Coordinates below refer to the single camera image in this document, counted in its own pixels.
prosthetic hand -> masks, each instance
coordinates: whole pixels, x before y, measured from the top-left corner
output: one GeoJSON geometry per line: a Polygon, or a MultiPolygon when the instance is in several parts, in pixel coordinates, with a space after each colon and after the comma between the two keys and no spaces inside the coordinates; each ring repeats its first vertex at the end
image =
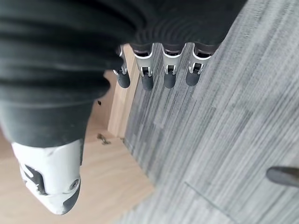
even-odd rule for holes
{"type": "Polygon", "coordinates": [[[0,122],[31,193],[59,215],[76,203],[87,121],[109,89],[104,71],[130,83],[121,45],[131,44],[151,90],[153,43],[163,44],[167,88],[194,43],[194,86],[245,1],[0,0],[0,122]]]}

wooden panel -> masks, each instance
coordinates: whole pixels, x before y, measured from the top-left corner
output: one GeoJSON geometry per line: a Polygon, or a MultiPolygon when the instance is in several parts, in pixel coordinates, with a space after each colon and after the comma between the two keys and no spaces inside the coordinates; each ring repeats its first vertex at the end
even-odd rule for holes
{"type": "Polygon", "coordinates": [[[116,85],[111,116],[108,124],[108,131],[120,138],[123,138],[125,135],[128,117],[139,80],[139,70],[131,47],[125,45],[124,51],[131,84],[127,89],[121,88],[118,84],[116,85]]]}
{"type": "Polygon", "coordinates": [[[185,52],[172,90],[158,47],[154,89],[139,82],[126,133],[158,187],[119,223],[223,223],[192,220],[199,198],[181,197],[182,184],[234,224],[299,223],[299,190],[265,178],[270,166],[299,166],[298,37],[299,1],[249,0],[199,84],[185,83],[185,52]]]}
{"type": "Polygon", "coordinates": [[[107,224],[143,200],[153,186],[122,141],[109,141],[111,145],[104,146],[91,138],[85,144],[80,196],[65,216],[51,214],[31,195],[14,157],[1,158],[0,223],[107,224]]]}

gray carpet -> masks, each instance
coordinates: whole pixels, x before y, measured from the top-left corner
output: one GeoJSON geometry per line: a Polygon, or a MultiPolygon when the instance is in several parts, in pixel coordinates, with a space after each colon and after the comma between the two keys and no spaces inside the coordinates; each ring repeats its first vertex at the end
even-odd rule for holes
{"type": "Polygon", "coordinates": [[[299,224],[299,189],[265,178],[299,167],[299,1],[249,0],[199,84],[136,90],[126,144],[156,185],[118,224],[299,224]]]}

light wood surface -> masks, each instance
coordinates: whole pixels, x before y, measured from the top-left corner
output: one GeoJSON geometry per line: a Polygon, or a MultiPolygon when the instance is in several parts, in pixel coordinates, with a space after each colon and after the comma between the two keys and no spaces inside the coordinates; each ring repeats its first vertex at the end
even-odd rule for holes
{"type": "Polygon", "coordinates": [[[81,167],[82,186],[75,207],[64,216],[51,214],[24,186],[9,143],[0,139],[1,224],[109,224],[146,198],[153,186],[122,141],[90,122],[81,167]],[[96,134],[105,132],[110,145],[96,134]]]}
{"type": "Polygon", "coordinates": [[[116,137],[123,138],[127,128],[128,117],[131,111],[134,94],[139,80],[139,70],[134,53],[129,45],[124,46],[128,72],[131,84],[127,89],[116,84],[108,131],[116,137]]]}

